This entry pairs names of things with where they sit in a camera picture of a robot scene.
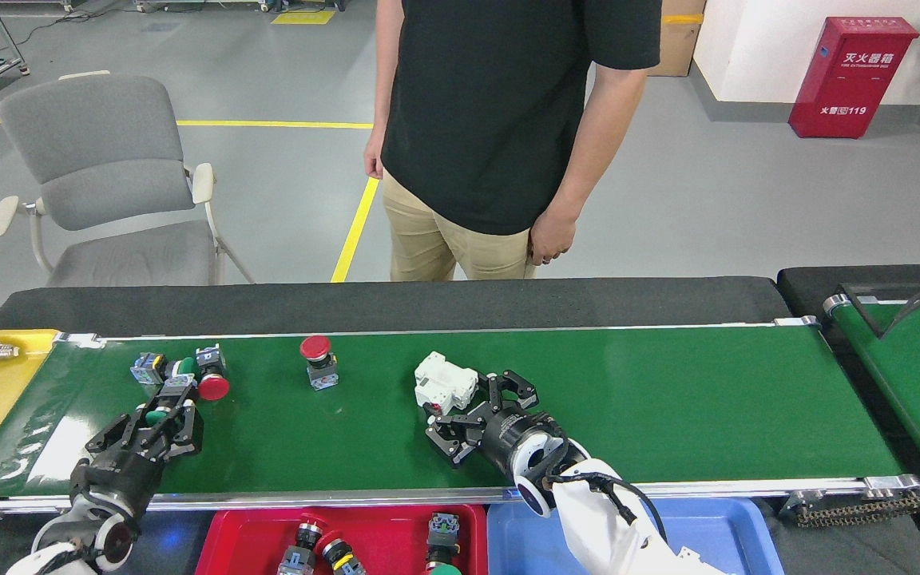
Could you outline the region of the person's left hand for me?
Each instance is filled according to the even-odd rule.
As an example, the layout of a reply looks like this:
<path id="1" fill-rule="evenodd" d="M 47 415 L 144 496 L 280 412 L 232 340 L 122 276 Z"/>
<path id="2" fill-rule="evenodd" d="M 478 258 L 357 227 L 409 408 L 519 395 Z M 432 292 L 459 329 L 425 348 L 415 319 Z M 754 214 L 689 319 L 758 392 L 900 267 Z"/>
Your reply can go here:
<path id="1" fill-rule="evenodd" d="M 573 208 L 548 207 L 529 230 L 529 258 L 534 266 L 551 263 L 573 245 L 580 212 Z"/>

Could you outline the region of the person's right hand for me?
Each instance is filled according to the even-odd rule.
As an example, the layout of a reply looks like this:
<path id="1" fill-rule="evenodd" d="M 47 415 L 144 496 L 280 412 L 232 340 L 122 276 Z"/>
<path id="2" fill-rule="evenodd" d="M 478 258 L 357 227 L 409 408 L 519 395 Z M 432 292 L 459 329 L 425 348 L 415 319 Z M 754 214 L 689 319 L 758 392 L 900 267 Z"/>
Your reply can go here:
<path id="1" fill-rule="evenodd" d="M 364 172 L 368 177 L 376 180 L 383 179 L 381 153 L 383 152 L 384 137 L 386 137 L 386 134 L 383 130 L 373 129 L 363 150 Z"/>

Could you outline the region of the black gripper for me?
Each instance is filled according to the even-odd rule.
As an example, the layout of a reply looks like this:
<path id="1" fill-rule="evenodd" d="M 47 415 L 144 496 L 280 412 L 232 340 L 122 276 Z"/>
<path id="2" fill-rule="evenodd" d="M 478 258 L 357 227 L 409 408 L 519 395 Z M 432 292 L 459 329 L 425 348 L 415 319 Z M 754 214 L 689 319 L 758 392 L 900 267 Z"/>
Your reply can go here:
<path id="1" fill-rule="evenodd" d="M 486 401 L 467 414 L 444 414 L 425 402 L 425 434 L 452 467 L 460 467 L 478 449 L 507 479 L 542 484 L 555 474 L 569 452 L 569 440 L 547 412 L 531 414 L 539 404 L 534 385 L 514 371 L 486 375 Z"/>
<path id="2" fill-rule="evenodd" d="M 120 414 L 95 434 L 70 476 L 72 511 L 83 519 L 120 514 L 141 521 L 157 493 L 165 461 L 201 449 L 204 423 L 194 382 L 166 382 L 132 414 Z"/>

